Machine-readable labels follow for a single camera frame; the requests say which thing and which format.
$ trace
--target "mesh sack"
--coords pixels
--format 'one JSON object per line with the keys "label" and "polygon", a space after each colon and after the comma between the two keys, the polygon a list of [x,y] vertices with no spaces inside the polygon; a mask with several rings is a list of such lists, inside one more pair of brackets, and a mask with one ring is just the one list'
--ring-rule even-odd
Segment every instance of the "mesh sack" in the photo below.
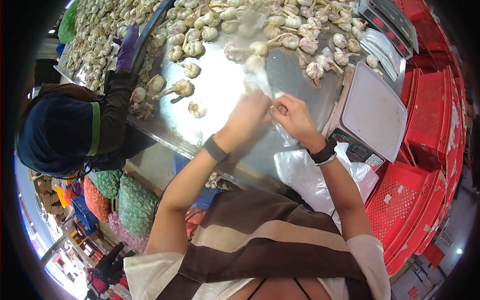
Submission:
{"label": "mesh sack", "polygon": [[102,195],[109,199],[115,199],[119,195],[122,174],[122,170],[98,171],[88,174],[88,177]]}
{"label": "mesh sack", "polygon": [[119,217],[123,226],[139,238],[152,229],[159,200],[146,188],[125,174],[120,178]]}
{"label": "mesh sack", "polygon": [[118,212],[108,215],[108,225],[110,225],[110,229],[112,229],[113,233],[118,235],[122,241],[128,244],[129,247],[140,252],[145,252],[145,248],[147,247],[148,243],[148,237],[139,238],[136,235],[129,233],[120,222]]}
{"label": "mesh sack", "polygon": [[108,223],[108,214],[110,212],[108,199],[98,191],[88,176],[85,176],[84,196],[85,203],[92,214],[100,221]]}
{"label": "mesh sack", "polygon": [[73,40],[77,31],[75,30],[75,17],[77,15],[78,0],[70,4],[63,14],[60,22],[58,37],[62,44],[66,44]]}

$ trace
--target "orange mesh bag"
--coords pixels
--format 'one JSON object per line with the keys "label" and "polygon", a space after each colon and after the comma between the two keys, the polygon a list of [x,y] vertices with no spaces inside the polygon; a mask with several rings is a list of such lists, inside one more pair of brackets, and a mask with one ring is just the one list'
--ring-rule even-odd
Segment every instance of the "orange mesh bag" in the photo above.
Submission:
{"label": "orange mesh bag", "polygon": [[78,195],[75,194],[75,192],[73,191],[70,191],[70,190],[63,191],[63,199],[68,205],[72,205],[72,198],[75,198],[76,196]]}
{"label": "orange mesh bag", "polygon": [[110,208],[108,207],[108,198],[98,191],[88,176],[85,176],[84,196],[85,203],[92,214],[94,214],[100,221],[108,223],[108,214],[110,211]]}

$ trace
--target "white shirt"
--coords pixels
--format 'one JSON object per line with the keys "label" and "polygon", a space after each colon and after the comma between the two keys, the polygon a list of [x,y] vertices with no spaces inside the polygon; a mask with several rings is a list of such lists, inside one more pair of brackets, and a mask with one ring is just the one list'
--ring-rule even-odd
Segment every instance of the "white shirt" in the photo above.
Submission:
{"label": "white shirt", "polygon": [[[347,240],[347,245],[372,291],[375,300],[390,300],[390,282],[384,264],[383,247],[370,235],[359,235]],[[126,257],[123,268],[127,274],[133,300],[155,300],[177,274],[183,254],[174,252]],[[203,283],[192,300],[226,300],[253,278]],[[343,277],[318,278],[332,300],[349,300]]]}

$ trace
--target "purple glove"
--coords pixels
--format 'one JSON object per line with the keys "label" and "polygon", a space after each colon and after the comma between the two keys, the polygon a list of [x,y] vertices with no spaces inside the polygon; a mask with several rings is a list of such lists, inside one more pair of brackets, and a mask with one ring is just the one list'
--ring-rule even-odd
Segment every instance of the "purple glove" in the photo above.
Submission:
{"label": "purple glove", "polygon": [[128,33],[123,39],[117,55],[117,67],[115,70],[132,70],[133,47],[138,39],[138,25],[128,25]]}

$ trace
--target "blue crate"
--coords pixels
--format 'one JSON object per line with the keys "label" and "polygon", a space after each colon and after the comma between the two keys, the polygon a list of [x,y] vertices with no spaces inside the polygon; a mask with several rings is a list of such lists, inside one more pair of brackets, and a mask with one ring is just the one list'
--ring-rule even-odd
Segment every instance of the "blue crate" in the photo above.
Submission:
{"label": "blue crate", "polygon": [[[173,172],[174,175],[177,175],[188,163],[190,160],[178,153],[175,153],[175,157],[173,159]],[[207,188],[204,187],[203,190],[200,192],[197,200],[192,205],[194,208],[203,208],[207,209],[212,202],[213,197],[221,192],[220,188]]]}

